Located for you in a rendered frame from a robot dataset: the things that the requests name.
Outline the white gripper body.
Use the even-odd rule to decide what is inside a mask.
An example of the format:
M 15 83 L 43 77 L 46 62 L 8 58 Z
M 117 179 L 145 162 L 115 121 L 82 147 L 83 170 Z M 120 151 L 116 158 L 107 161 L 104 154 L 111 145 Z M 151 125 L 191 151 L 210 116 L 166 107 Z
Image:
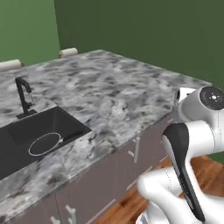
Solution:
M 177 89 L 174 96 L 174 104 L 173 107 L 176 108 L 177 105 L 185 99 L 190 94 L 190 89 L 187 87 L 180 87 Z

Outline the black sink basin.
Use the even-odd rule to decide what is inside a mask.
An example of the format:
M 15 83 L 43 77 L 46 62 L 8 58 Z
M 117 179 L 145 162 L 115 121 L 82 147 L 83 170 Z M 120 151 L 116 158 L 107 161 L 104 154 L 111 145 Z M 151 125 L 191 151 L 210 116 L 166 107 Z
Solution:
M 82 131 L 83 134 L 66 140 L 44 156 L 33 157 L 28 152 L 30 145 L 44 134 L 57 132 L 66 137 L 76 131 Z M 89 127 L 60 107 L 50 108 L 0 128 L 0 180 L 42 160 L 90 131 Z

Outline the black pan with silver rim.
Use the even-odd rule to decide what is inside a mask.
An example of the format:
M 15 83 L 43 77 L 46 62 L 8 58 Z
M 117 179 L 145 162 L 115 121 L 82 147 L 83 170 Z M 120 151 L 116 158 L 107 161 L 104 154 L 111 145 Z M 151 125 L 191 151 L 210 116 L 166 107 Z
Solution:
M 33 157 L 44 156 L 46 153 L 56 149 L 60 144 L 73 137 L 80 137 L 82 131 L 76 131 L 68 136 L 51 132 L 37 138 L 29 147 L 29 154 Z

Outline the black sink tap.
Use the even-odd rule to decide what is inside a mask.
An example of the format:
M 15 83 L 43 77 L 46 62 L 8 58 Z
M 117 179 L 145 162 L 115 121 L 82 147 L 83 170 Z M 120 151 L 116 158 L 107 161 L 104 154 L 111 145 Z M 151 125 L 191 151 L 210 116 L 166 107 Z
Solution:
M 23 88 L 25 88 L 26 92 L 28 94 L 30 94 L 32 92 L 30 84 L 21 77 L 17 77 L 15 79 L 15 82 L 16 82 L 16 86 L 17 86 L 18 95 L 19 95 L 19 98 L 20 98 L 20 101 L 21 101 L 22 109 L 23 109 L 23 113 L 20 114 L 20 115 L 17 115 L 17 118 L 18 119 L 23 119 L 27 116 L 31 116 L 31 115 L 36 114 L 37 111 L 35 109 L 31 109 L 31 106 L 33 106 L 34 103 L 33 102 L 27 102 L 25 100 L 25 95 L 24 95 Z

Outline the grey cupboard door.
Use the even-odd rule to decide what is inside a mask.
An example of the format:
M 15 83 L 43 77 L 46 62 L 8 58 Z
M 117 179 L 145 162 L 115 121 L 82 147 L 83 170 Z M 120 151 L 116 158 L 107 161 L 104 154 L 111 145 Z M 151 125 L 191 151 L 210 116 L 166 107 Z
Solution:
M 66 205 L 76 210 L 77 224 L 91 224 L 115 199 L 116 154 L 95 163 L 88 171 L 56 192 L 62 223 L 68 223 Z
M 120 200 L 127 192 L 127 188 L 136 179 L 134 157 L 130 155 L 135 152 L 135 143 L 128 141 L 117 152 L 117 183 L 115 197 Z
M 18 215 L 10 224 L 52 224 L 50 218 L 60 220 L 60 214 L 54 196 L 49 196 Z
M 155 122 L 141 135 L 139 154 L 136 162 L 136 175 L 139 177 L 149 169 L 154 169 L 166 156 L 161 142 L 161 136 L 165 128 L 173 122 L 172 115 Z

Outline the beige stool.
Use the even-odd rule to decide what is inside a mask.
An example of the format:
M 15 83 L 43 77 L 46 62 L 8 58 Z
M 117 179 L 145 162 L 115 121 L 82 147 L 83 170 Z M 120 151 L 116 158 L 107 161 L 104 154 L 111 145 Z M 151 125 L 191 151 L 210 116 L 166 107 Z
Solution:
M 7 60 L 0 62 L 0 72 L 8 71 L 11 69 L 17 69 L 22 67 L 24 64 L 19 59 Z
M 67 48 L 67 49 L 59 51 L 60 58 L 65 58 L 65 57 L 69 57 L 69 56 L 73 56 L 77 54 L 78 54 L 78 50 L 75 47 Z

